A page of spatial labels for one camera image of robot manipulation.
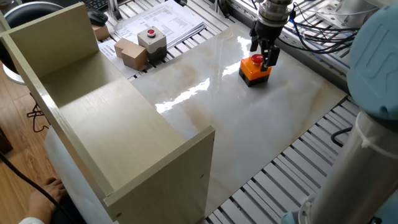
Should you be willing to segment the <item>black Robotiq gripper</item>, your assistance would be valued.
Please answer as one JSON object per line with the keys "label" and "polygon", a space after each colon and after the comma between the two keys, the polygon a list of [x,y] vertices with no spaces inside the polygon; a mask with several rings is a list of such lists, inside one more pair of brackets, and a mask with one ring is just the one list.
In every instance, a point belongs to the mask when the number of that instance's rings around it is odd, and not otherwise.
{"label": "black Robotiq gripper", "polygon": [[282,27],[267,26],[260,21],[256,21],[254,27],[250,30],[251,46],[250,51],[255,52],[258,47],[258,37],[260,41],[263,64],[261,71],[265,72],[269,67],[276,65],[279,57],[280,48],[275,46],[275,40],[280,36]]}

